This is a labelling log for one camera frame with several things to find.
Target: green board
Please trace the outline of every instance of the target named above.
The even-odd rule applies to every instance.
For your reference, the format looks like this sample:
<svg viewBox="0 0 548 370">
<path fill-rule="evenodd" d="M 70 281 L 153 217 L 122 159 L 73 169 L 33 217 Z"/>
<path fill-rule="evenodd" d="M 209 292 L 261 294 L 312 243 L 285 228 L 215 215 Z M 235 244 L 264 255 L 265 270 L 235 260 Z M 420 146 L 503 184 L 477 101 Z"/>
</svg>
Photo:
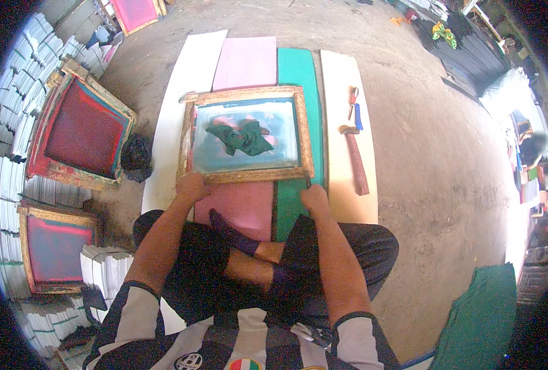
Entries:
<svg viewBox="0 0 548 370">
<path fill-rule="evenodd" d="M 321 102 L 317 90 L 317 78 L 313 56 L 309 50 L 278 48 L 278 84 L 303 86 L 311 152 L 315 166 L 315 178 L 311 183 L 323 185 L 323 131 L 321 126 Z M 285 241 L 296 218 L 308 214 L 300 202 L 300 191 L 306 189 L 304 180 L 278 181 L 276 213 L 276 240 Z"/>
</svg>

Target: green cloth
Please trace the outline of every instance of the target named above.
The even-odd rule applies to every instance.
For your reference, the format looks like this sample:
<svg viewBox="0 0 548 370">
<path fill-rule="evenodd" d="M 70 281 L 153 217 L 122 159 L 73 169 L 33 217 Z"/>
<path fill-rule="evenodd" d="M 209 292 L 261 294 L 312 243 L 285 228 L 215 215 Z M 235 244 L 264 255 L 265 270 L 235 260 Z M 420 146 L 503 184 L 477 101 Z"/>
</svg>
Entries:
<svg viewBox="0 0 548 370">
<path fill-rule="evenodd" d="M 274 148 L 262 136 L 258 121 L 246 123 L 240 131 L 231 126 L 216 125 L 208 127 L 206 132 L 218 137 L 226 146 L 226 154 L 232 156 L 239 149 L 248 156 L 256 156 Z"/>
<path fill-rule="evenodd" d="M 508 350 L 516 307 L 511 263 L 476 268 L 469 289 L 451 306 L 430 369 L 496 368 Z"/>
<path fill-rule="evenodd" d="M 309 138 L 315 166 L 311 183 L 323 185 L 323 131 L 321 126 L 321 102 L 317 90 L 315 65 L 309 50 L 278 48 L 278 84 L 303 86 Z M 300 202 L 300 191 L 306 189 L 305 180 L 278 181 L 276 240 L 285 241 L 297 217 L 308 214 Z"/>
</svg>

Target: concrete floor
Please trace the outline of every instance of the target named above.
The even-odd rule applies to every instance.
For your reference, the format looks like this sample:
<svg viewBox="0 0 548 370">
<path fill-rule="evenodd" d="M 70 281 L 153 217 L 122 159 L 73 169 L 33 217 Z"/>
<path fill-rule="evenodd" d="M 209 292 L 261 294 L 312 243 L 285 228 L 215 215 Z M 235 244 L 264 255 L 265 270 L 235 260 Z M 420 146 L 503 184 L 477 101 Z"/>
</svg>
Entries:
<svg viewBox="0 0 548 370">
<path fill-rule="evenodd" d="M 379 223 L 400 243 L 373 312 L 400 361 L 433 349 L 453 300 L 477 266 L 504 262 L 518 193 L 499 126 L 445 86 L 439 59 L 399 13 L 376 1 L 178 0 L 166 18 L 127 37 L 101 84 L 138 112 L 154 137 L 159 109 L 186 35 L 228 28 L 228 37 L 275 35 L 278 47 L 321 48 L 356 57 L 370 110 Z M 95 193 L 107 241 L 130 246 L 143 184 Z"/>
</svg>

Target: black and white striped shirt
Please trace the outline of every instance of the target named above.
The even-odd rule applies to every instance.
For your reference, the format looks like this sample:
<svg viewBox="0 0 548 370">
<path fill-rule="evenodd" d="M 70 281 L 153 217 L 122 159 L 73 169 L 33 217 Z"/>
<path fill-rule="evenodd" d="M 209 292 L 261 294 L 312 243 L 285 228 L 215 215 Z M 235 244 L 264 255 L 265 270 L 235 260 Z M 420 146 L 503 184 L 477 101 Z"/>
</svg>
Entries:
<svg viewBox="0 0 548 370">
<path fill-rule="evenodd" d="M 122 286 L 86 368 L 176 370 L 383 370 L 372 315 L 355 312 L 334 328 L 332 351 L 271 324 L 260 308 L 217 314 L 179 333 L 157 333 L 159 297 L 145 284 Z"/>
</svg>

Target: pink board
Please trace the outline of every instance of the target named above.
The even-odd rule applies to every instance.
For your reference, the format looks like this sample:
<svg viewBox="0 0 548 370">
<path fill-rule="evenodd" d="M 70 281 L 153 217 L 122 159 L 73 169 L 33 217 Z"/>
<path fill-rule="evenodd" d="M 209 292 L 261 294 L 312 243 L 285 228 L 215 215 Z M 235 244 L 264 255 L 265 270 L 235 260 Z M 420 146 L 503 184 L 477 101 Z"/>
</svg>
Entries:
<svg viewBox="0 0 548 370">
<path fill-rule="evenodd" d="M 225 39 L 212 90 L 276 86 L 277 60 L 276 37 Z M 196 203 L 194 220 L 209 224 L 208 211 L 214 208 L 245 235 L 270 241 L 273 196 L 273 182 L 217 185 Z"/>
<path fill-rule="evenodd" d="M 225 39 L 212 91 L 275 86 L 276 37 Z"/>
<path fill-rule="evenodd" d="M 210 225 L 208 212 L 214 208 L 244 235 L 256 241 L 270 241 L 273 185 L 247 182 L 214 186 L 210 196 L 196 203 L 194 220 Z"/>
</svg>

